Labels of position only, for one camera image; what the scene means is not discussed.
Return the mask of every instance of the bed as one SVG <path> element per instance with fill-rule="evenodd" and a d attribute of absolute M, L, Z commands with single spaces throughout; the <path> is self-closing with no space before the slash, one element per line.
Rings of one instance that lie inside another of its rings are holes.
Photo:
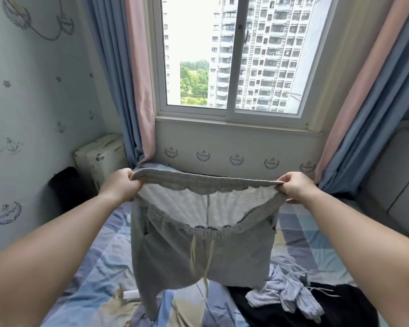
<path fill-rule="evenodd" d="M 109 217 L 73 281 L 57 301 L 43 327 L 59 326 L 247 326 L 227 289 L 203 282 L 160 295 L 158 317 L 147 319 L 139 302 L 125 302 L 123 290 L 136 288 L 130 249 L 130 210 L 124 203 Z M 272 255 L 291 255 L 315 282 L 354 284 L 352 277 L 301 205 L 280 208 Z"/>

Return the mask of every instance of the person's left hand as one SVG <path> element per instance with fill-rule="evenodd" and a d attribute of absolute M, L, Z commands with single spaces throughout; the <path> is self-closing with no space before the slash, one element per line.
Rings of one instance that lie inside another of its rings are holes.
<path fill-rule="evenodd" d="M 130 180 L 132 174 L 129 168 L 115 171 L 103 183 L 98 195 L 113 198 L 118 205 L 130 201 L 142 187 L 141 180 Z"/>

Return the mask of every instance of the blue curtain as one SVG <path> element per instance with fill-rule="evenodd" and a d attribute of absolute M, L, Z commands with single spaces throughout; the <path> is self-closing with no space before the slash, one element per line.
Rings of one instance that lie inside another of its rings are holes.
<path fill-rule="evenodd" d="M 409 109 L 409 18 L 319 187 L 355 194 Z"/>
<path fill-rule="evenodd" d="M 120 116 L 131 168 L 144 157 L 133 94 L 124 0 L 82 0 L 109 89 Z"/>

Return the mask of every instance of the person's right arm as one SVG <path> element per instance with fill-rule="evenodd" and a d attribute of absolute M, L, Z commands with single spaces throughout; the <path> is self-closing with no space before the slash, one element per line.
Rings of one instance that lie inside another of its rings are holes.
<path fill-rule="evenodd" d="M 391 326 L 409 326 L 409 238 L 319 190 L 303 173 L 279 187 L 310 211 L 362 292 Z"/>

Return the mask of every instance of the clothes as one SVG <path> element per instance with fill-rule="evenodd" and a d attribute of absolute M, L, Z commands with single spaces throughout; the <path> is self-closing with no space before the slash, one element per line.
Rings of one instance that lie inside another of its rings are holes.
<path fill-rule="evenodd" d="M 294 257 L 275 256 L 271 259 L 265 286 L 249 291 L 245 297 L 252 307 L 279 303 L 285 312 L 294 313 L 298 308 L 306 318 L 320 323 L 324 311 L 305 286 L 309 286 L 306 270 Z"/>
<path fill-rule="evenodd" d="M 227 286 L 263 287 L 278 210 L 277 181 L 141 169 L 146 184 L 132 203 L 132 266 L 147 316 L 156 296 L 202 277 Z"/>
<path fill-rule="evenodd" d="M 251 307 L 245 295 L 251 290 L 227 287 L 238 310 L 251 327 L 374 327 L 379 325 L 376 309 L 360 289 L 350 285 L 331 286 L 311 282 L 312 295 L 324 310 L 321 323 L 306 319 L 296 310 L 285 312 L 280 304 Z"/>

